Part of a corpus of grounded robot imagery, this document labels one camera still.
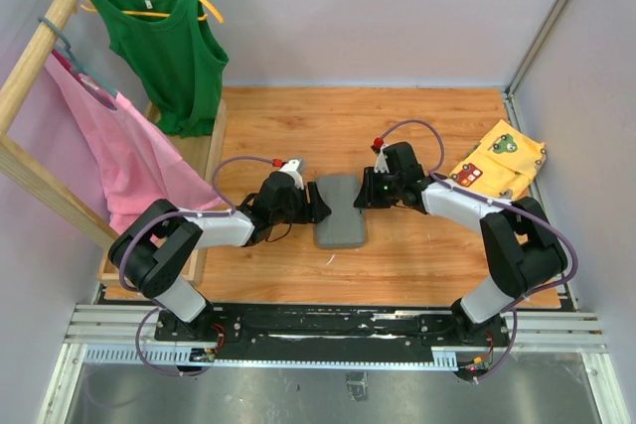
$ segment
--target yellow bag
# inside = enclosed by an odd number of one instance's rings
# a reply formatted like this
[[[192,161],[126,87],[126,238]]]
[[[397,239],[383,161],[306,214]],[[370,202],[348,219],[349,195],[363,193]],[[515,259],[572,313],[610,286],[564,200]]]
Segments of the yellow bag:
[[[486,196],[517,199],[545,161],[545,143],[533,141],[500,120],[451,171],[450,178]]]

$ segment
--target pink shirt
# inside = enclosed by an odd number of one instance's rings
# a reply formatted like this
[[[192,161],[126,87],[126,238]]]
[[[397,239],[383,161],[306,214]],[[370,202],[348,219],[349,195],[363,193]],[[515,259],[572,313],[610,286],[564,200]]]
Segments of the pink shirt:
[[[210,209],[221,202],[125,96],[108,96],[116,107],[113,111],[86,91],[55,57],[49,56],[45,68],[60,87],[97,161],[110,226],[117,232],[124,232],[157,199],[192,210]]]

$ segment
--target wooden table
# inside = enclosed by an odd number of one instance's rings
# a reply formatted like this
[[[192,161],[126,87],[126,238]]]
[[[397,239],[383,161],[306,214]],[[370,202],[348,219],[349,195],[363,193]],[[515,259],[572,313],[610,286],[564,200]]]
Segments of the wooden table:
[[[300,156],[305,181],[357,174],[372,166],[370,146],[395,122],[422,118],[446,144],[447,174],[500,119],[496,89],[226,88],[223,158]],[[424,167],[439,149],[433,136],[409,125],[389,142],[409,141]],[[227,165],[222,190],[235,202],[257,192],[272,171],[261,163]],[[283,233],[281,226],[274,234]],[[209,249],[199,290],[212,301],[447,306],[486,276],[481,237],[447,219],[400,209],[367,212],[367,243],[359,249],[322,250],[312,225],[294,225],[283,240],[255,247]],[[109,287],[108,298],[125,296]],[[550,290],[526,303],[558,307]]]

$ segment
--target metal floor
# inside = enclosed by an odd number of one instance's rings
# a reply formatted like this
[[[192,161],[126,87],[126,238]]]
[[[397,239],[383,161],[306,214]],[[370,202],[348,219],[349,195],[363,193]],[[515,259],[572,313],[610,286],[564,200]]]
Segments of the metal floor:
[[[365,392],[348,386],[348,372],[218,367],[179,379],[85,365],[67,423],[600,423],[575,353],[513,354],[478,386],[450,372],[374,370]]]

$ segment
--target white wall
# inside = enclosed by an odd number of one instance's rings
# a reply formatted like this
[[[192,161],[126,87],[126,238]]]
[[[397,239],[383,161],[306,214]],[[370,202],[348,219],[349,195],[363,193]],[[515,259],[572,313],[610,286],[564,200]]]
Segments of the white wall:
[[[517,95],[524,128],[548,143],[540,188],[580,254],[575,291],[600,317],[633,418],[635,32],[634,0],[572,0]]]
[[[51,1],[0,0],[0,82]],[[93,32],[82,19],[73,18],[69,28],[79,47],[89,45]],[[98,57],[94,49],[84,50]],[[105,48],[101,52],[105,61]],[[97,166],[47,73],[36,81],[9,136],[106,216]],[[82,233],[0,173],[0,421],[34,422],[74,304],[94,287],[100,254]]]
[[[554,0],[210,0],[226,84],[504,85]]]

